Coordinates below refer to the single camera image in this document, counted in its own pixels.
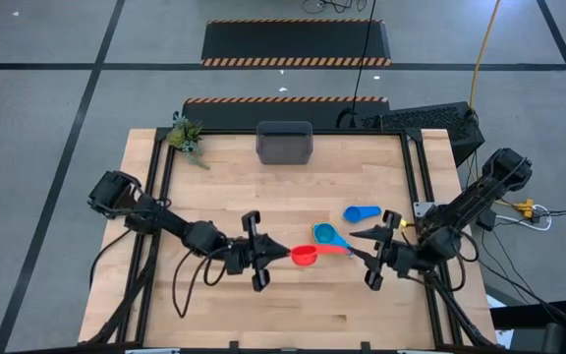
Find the blue measuring cup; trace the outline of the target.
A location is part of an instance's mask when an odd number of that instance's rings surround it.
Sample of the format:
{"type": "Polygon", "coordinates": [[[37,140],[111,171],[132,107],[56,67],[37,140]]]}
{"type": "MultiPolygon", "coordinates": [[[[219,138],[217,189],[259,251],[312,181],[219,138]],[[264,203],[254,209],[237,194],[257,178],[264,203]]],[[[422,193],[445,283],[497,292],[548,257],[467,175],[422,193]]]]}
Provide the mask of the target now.
{"type": "Polygon", "coordinates": [[[379,206],[348,206],[343,212],[343,218],[348,222],[357,223],[380,214],[379,206]]]}

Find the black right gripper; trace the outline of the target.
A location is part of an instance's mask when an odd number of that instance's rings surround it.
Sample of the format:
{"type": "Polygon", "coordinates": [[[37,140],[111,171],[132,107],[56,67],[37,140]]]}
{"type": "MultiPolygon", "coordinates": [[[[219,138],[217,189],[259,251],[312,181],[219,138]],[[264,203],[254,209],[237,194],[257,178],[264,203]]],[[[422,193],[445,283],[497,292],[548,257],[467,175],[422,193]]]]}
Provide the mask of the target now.
{"type": "Polygon", "coordinates": [[[383,266],[392,268],[398,277],[405,278],[414,264],[415,251],[413,245],[408,242],[393,240],[394,231],[399,228],[401,220],[402,215],[400,213],[387,209],[382,216],[383,224],[376,224],[373,228],[349,233],[352,237],[375,242],[376,253],[374,256],[354,247],[349,248],[350,252],[360,258],[368,269],[365,275],[365,283],[371,290],[381,288],[383,266]]]}

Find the grey translucent plastic basket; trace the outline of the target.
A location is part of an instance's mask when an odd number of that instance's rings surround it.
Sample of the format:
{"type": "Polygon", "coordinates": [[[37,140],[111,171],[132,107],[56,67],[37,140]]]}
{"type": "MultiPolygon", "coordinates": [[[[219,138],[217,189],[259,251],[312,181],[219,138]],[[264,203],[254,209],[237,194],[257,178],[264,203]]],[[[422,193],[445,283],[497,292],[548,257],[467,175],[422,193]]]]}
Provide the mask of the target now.
{"type": "Polygon", "coordinates": [[[307,164],[313,153],[308,121],[262,121],[256,125],[255,150],[265,165],[307,164]]]}

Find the artificial green succulent plant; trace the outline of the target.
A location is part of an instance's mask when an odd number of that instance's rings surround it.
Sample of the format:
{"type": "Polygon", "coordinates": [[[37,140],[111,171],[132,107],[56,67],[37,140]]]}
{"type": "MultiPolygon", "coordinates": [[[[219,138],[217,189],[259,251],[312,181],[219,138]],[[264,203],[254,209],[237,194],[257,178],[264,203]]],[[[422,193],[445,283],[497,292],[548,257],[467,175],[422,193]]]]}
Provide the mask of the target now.
{"type": "Polygon", "coordinates": [[[181,152],[191,165],[209,170],[210,167],[201,160],[203,151],[198,144],[202,140],[200,133],[203,125],[201,122],[190,121],[179,111],[173,112],[172,122],[172,130],[166,136],[167,143],[181,152]]]}

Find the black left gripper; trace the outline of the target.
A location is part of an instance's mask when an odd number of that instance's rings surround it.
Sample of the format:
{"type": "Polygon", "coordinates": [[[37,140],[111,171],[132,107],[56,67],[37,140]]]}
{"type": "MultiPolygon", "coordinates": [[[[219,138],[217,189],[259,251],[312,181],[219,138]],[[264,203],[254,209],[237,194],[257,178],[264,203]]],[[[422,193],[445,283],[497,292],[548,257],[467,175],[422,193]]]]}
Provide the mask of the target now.
{"type": "Polygon", "coordinates": [[[269,264],[290,257],[289,248],[267,234],[257,232],[259,223],[260,213],[257,210],[244,214],[242,226],[248,237],[230,239],[224,256],[228,275],[242,274],[244,269],[249,267],[254,270],[254,291],[262,291],[269,284],[269,271],[266,269],[269,264]]]}

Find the yellow power plug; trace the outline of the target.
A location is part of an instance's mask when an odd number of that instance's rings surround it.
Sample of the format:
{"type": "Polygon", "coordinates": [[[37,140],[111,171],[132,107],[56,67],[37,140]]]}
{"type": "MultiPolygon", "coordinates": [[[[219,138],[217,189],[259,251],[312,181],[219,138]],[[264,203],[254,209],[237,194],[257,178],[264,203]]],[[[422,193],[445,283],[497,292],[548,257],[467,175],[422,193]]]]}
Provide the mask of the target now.
{"type": "Polygon", "coordinates": [[[534,217],[535,201],[533,199],[526,199],[524,202],[511,203],[504,200],[496,201],[497,204],[511,207],[520,213],[524,218],[532,219],[534,217]]]}

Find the red measuring cup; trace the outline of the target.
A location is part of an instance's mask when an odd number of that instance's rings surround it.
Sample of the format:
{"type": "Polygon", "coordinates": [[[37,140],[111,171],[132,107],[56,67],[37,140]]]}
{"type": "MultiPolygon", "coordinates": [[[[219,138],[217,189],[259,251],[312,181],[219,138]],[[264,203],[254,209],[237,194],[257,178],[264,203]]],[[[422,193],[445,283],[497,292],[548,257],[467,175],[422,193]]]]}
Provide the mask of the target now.
{"type": "Polygon", "coordinates": [[[325,244],[299,245],[290,250],[290,258],[296,266],[312,266],[321,255],[349,254],[348,248],[325,244]]]}

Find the black ramp with hazard stripes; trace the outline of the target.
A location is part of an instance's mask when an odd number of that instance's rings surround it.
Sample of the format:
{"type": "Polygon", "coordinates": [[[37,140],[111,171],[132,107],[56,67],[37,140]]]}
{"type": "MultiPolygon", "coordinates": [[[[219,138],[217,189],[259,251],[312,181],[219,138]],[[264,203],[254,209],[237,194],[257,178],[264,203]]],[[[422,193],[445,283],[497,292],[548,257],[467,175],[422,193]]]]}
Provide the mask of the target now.
{"type": "Polygon", "coordinates": [[[307,121],[318,130],[348,128],[355,108],[355,127],[359,119],[382,115],[390,110],[384,96],[271,96],[271,97],[193,97],[182,107],[183,115],[207,129],[254,129],[261,121],[307,121]]]}
{"type": "Polygon", "coordinates": [[[386,67],[385,24],[377,20],[215,20],[206,24],[203,67],[386,67]]]}

